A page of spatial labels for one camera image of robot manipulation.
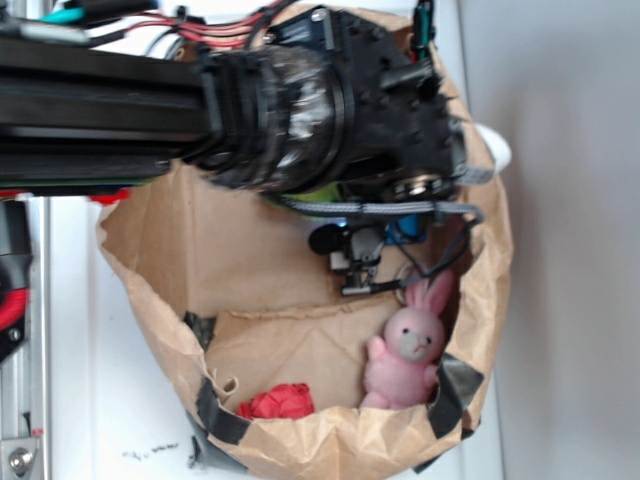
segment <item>red object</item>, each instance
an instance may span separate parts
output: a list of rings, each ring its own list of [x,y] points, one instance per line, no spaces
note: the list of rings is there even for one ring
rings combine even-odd
[[[123,188],[121,190],[118,190],[113,195],[91,195],[89,198],[92,201],[98,202],[102,205],[113,205],[119,200],[125,200],[129,198],[130,195],[131,193],[129,192],[129,190]]]
[[[6,330],[24,315],[28,293],[29,290],[22,288],[4,294],[4,301],[0,305],[0,330]]]
[[[20,195],[21,193],[25,193],[24,190],[0,190],[0,197],[15,197],[16,195]]]
[[[247,420],[254,418],[306,417],[315,412],[309,387],[304,383],[276,385],[267,393],[256,395],[250,402],[243,402],[236,415]]]

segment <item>pink plush bunny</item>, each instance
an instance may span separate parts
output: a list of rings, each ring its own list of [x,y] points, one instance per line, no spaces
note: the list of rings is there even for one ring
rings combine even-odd
[[[429,399],[438,383],[434,362],[445,347],[445,331],[438,316],[454,283],[453,273],[447,270],[426,292],[423,282],[407,287],[407,306],[387,321],[384,339],[375,336],[367,342],[367,395],[361,407],[398,410]]]

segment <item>bunny ear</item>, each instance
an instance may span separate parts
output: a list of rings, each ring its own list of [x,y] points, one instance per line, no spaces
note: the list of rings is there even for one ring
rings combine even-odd
[[[440,273],[429,286],[423,296],[422,304],[417,308],[440,315],[447,305],[455,283],[456,278],[451,270]]]
[[[420,280],[419,282],[409,285],[404,292],[404,299],[410,307],[422,310],[420,305],[423,304],[425,295],[425,282],[426,280]]]

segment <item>red crumpled paper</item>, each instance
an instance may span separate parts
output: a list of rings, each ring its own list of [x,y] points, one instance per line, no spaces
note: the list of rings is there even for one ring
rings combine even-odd
[[[243,402],[236,415],[254,418],[302,418],[315,412],[309,386],[305,383],[276,385],[266,393],[260,393],[250,402]]]

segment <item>brown paper bag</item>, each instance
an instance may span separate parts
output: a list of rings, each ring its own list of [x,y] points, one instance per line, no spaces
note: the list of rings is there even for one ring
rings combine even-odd
[[[365,15],[406,33],[407,19]],[[469,163],[491,167],[449,80],[443,93],[468,120]],[[155,358],[211,444],[230,456],[221,454],[227,465],[284,480],[383,479],[437,457],[480,421],[505,317],[512,239],[499,179],[465,189],[460,200],[478,205],[486,220],[473,229],[472,254],[456,265],[459,294],[444,315],[450,340],[438,397],[428,408],[402,411],[357,408],[365,342],[400,305],[393,294],[341,297],[326,258],[307,247],[313,221],[253,193],[213,188],[176,164],[107,213],[100,236]],[[445,228],[412,251],[433,258],[451,235]],[[386,249],[379,280],[405,261]],[[185,315],[209,322],[190,328]],[[302,382],[311,388],[313,415],[249,422],[230,413],[278,383]]]

